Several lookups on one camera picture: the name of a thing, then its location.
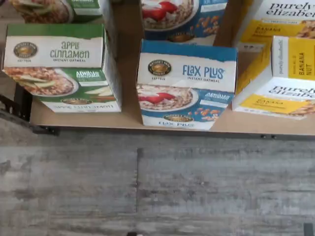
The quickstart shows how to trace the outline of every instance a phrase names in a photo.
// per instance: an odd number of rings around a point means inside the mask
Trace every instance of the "strawberry image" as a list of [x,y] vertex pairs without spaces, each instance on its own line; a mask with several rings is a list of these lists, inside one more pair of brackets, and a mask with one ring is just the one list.
[[144,96],[138,96],[138,99],[140,102],[147,101],[147,97]]
[[162,9],[168,13],[172,14],[177,10],[177,6],[169,1],[161,1],[159,4],[162,6]]
[[158,92],[158,96],[162,97],[163,99],[167,99],[167,100],[172,100],[175,98],[175,96],[173,96],[169,93],[166,93],[166,92]]
[[160,97],[160,96],[151,96],[151,97],[147,97],[147,101],[151,102],[152,104],[157,104],[161,101],[163,101],[164,98]]
[[142,8],[142,18],[147,19],[151,17],[151,10]]
[[150,11],[150,18],[154,19],[155,21],[161,21],[166,16],[166,11],[162,8],[153,8]]

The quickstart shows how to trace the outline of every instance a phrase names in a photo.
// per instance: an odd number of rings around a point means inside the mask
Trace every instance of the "apple cinnamon oatmeal box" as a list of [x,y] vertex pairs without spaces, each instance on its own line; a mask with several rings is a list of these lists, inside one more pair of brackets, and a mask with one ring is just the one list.
[[209,130],[234,96],[237,50],[142,40],[144,125]]
[[116,28],[109,0],[9,0],[26,23],[100,23],[116,57]]
[[141,0],[145,38],[212,45],[227,0]]
[[121,111],[102,24],[10,24],[2,69],[54,112]]

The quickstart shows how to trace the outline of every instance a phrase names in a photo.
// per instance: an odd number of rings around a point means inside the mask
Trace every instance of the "yellow label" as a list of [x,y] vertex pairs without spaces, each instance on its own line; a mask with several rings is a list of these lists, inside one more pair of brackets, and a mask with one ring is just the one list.
[[289,39],[289,77],[315,80],[315,41],[314,39]]
[[271,45],[267,44],[263,51],[248,66],[237,80],[236,94],[239,94],[251,81],[257,78],[270,64]]
[[263,23],[263,19],[261,21],[251,20],[241,37],[241,42],[261,44],[270,43],[272,41],[272,36],[275,35],[298,36],[303,31],[304,27],[305,22],[301,22],[300,24],[278,24]]
[[290,101],[274,99],[253,94],[249,96],[242,104],[242,107],[259,109],[274,113],[290,114],[301,107],[308,105],[306,101]]

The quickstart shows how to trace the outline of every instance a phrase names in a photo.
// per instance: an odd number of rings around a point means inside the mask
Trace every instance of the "banana nut oatmeal box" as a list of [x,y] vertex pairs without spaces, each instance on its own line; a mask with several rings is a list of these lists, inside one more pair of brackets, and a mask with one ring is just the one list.
[[315,40],[275,36],[238,78],[232,109],[303,119],[315,113]]
[[234,96],[237,50],[143,40],[137,92],[144,125],[209,130]]
[[9,0],[26,23],[105,24],[116,56],[117,33],[109,0]]
[[102,24],[9,24],[2,69],[54,112],[121,111]]
[[234,38],[240,52],[260,52],[274,35],[315,38],[314,1],[245,0],[243,8],[245,16]]
[[145,38],[212,45],[227,0],[141,0]]

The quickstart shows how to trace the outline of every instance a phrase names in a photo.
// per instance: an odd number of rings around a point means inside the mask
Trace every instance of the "oatmeal bowl image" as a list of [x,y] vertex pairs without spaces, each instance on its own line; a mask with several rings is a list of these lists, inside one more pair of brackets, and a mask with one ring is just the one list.
[[10,0],[26,23],[71,23],[73,9],[66,0]]
[[144,111],[174,112],[197,103],[199,96],[190,88],[138,85],[140,108]]
[[191,20],[199,8],[199,0],[142,0],[145,30],[167,31]]
[[5,67],[4,71],[35,96],[62,97],[73,94],[79,89],[77,82],[60,69]]

